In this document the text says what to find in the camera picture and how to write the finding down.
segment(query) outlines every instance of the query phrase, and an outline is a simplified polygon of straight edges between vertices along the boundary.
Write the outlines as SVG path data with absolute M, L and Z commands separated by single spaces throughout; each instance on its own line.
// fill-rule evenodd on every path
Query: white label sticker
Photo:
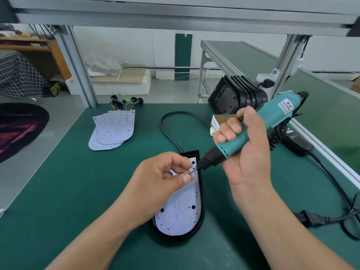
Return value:
M 284 99 L 278 106 L 283 110 L 284 114 L 288 114 L 294 109 L 293 104 L 288 99 Z

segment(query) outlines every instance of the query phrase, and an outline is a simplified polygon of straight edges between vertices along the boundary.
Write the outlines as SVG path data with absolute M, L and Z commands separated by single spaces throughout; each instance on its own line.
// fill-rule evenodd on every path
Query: green board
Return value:
M 276 67 L 275 56 L 244 42 L 207 42 L 252 81 Z M 360 174 L 360 95 L 301 69 L 281 89 L 289 90 L 309 92 L 297 121 Z
M 175 66 L 190 66 L 192 34 L 175 34 Z M 190 69 L 175 69 L 176 81 L 188 81 Z
M 1 269 L 45 268 L 85 227 L 101 215 L 126 186 L 144 159 L 176 146 L 160 131 L 160 118 L 172 111 L 189 111 L 211 120 L 207 104 L 143 104 L 136 107 L 133 136 L 119 148 L 92 151 L 88 140 L 93 116 L 108 104 L 86 109 L 52 151 L 33 178 L 0 218 Z M 213 145 L 209 129 L 198 118 L 175 114 L 164 119 L 165 130 L 184 150 Z M 354 195 L 356 188 L 321 157 L 340 184 Z M 325 173 L 310 159 L 281 145 L 271 153 L 272 183 L 292 211 L 306 209 L 337 217 L 344 203 Z M 203 172 L 205 220 L 188 241 L 169 241 L 146 223 L 133 231 L 110 269 L 268 269 L 245 220 L 237 210 L 220 165 Z M 355 268 L 360 268 L 359 242 L 335 224 L 311 229 L 321 241 Z

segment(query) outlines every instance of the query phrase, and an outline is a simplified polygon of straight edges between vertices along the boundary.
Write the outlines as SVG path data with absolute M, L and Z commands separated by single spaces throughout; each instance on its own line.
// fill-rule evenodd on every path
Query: teal electric screwdriver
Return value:
M 291 117 L 293 110 L 297 109 L 300 103 L 300 95 L 293 92 L 285 92 L 264 103 L 257 111 L 257 114 L 263 119 L 266 129 L 269 129 L 270 127 L 275 127 L 286 118 Z M 249 140 L 247 126 L 244 122 L 241 123 L 243 126 L 242 132 L 232 141 L 218 143 L 211 147 L 191 173 L 196 170 L 206 170 L 211 166 L 216 166 L 241 149 Z

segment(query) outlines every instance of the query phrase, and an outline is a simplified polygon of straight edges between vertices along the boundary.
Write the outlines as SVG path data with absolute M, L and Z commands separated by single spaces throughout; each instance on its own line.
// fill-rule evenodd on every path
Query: cardboard box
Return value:
M 211 119 L 211 126 L 214 127 L 215 131 L 218 131 L 220 125 L 226 123 L 231 117 L 236 117 L 236 114 L 214 114 Z
M 351 90 L 360 94 L 360 77 L 354 81 L 353 85 L 351 86 Z

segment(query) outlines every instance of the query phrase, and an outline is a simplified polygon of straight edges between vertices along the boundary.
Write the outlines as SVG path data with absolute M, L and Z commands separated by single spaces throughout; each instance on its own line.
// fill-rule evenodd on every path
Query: hand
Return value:
M 192 181 L 192 166 L 188 159 L 173 152 L 142 161 L 113 204 L 123 213 L 126 228 L 131 231 L 150 220 L 175 191 Z M 170 170 L 178 175 L 173 176 Z
M 263 120 L 250 106 L 238 110 L 236 114 L 237 117 L 244 117 L 250 140 L 241 151 L 233 154 L 222 163 L 233 196 L 235 189 L 242 184 L 271 183 L 270 148 Z M 236 134 L 241 133 L 241 131 L 241 122 L 235 117 L 229 118 L 227 123 L 220 125 L 220 131 L 214 133 L 214 141 L 215 143 L 222 143 L 226 140 L 234 140 Z

